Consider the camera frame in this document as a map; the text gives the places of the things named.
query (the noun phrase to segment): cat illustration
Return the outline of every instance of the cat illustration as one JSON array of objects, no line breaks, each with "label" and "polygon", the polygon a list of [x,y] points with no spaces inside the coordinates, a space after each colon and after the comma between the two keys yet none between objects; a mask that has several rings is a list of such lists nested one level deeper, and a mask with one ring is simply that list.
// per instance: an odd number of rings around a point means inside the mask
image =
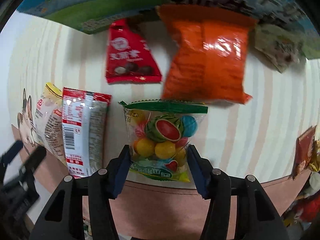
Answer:
[{"label": "cat illustration", "polygon": [[22,113],[18,113],[18,129],[20,133],[21,140],[23,141],[23,146],[26,152],[30,155],[25,144],[31,144],[32,147],[36,145],[33,134],[35,134],[35,127],[33,126],[32,117],[32,101],[31,96],[26,98],[26,89],[23,89],[23,99],[22,99]]}]

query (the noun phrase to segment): red candy bag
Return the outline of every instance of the red candy bag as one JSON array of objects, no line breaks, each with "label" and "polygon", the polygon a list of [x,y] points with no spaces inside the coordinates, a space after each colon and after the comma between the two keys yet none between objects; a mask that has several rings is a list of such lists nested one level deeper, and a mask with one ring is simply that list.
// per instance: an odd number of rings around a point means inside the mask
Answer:
[{"label": "red candy bag", "polygon": [[161,81],[146,41],[129,29],[125,19],[115,21],[109,29],[107,57],[108,83]]}]

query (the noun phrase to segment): blue gumball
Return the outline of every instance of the blue gumball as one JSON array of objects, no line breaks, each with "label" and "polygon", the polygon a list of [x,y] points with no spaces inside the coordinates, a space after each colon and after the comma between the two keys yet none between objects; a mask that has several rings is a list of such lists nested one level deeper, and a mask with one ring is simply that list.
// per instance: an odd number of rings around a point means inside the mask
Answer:
[{"label": "blue gumball", "polygon": [[183,126],[184,126],[184,131],[182,136],[183,137],[193,136],[198,129],[198,124],[196,119],[191,115],[184,115],[180,118],[180,120],[183,122]]}]

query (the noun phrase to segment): plastic wrapper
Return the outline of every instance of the plastic wrapper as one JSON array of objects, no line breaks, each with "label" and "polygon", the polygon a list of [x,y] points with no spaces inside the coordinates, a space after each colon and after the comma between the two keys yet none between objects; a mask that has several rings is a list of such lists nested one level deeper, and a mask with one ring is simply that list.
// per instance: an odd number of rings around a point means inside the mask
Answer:
[{"label": "plastic wrapper", "polygon": [[242,82],[248,31],[256,20],[221,8],[163,5],[160,18],[179,51],[169,70],[162,98],[246,103]]},{"label": "plastic wrapper", "polygon": [[160,82],[161,73],[146,41],[132,32],[125,19],[109,29],[106,78],[113,82]]},{"label": "plastic wrapper", "polygon": [[320,211],[320,194],[305,199],[301,199],[297,205],[292,208],[294,220],[303,222],[314,222]]},{"label": "plastic wrapper", "polygon": [[303,188],[301,196],[307,198],[313,196],[320,190],[320,174],[317,171],[312,171],[309,178],[309,187]]},{"label": "plastic wrapper", "polygon": [[296,141],[295,166],[293,177],[298,176],[306,167],[309,166],[315,141],[316,126],[310,127]]},{"label": "plastic wrapper", "polygon": [[290,65],[299,63],[302,42],[298,36],[271,24],[257,25],[255,29],[256,49],[263,52],[282,73]]},{"label": "plastic wrapper", "polygon": [[163,100],[120,104],[132,155],[131,171],[154,180],[189,182],[187,145],[208,107]]},{"label": "plastic wrapper", "polygon": [[70,175],[102,168],[103,138],[111,95],[63,88],[63,144]]},{"label": "plastic wrapper", "polygon": [[46,83],[38,100],[35,126],[39,144],[67,165],[62,138],[62,92],[51,83]]},{"label": "plastic wrapper", "polygon": [[320,171],[320,140],[314,142],[310,168],[315,172]]}]

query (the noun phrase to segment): colorful poster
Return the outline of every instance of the colorful poster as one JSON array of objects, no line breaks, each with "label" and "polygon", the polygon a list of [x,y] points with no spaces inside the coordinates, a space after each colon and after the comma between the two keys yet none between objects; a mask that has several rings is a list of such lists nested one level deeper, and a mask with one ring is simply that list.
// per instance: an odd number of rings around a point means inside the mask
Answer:
[{"label": "colorful poster", "polygon": [[308,59],[320,57],[319,35],[295,0],[24,0],[18,10],[91,34],[119,18],[155,19],[154,7],[164,3],[218,6],[278,25],[301,36]]}]

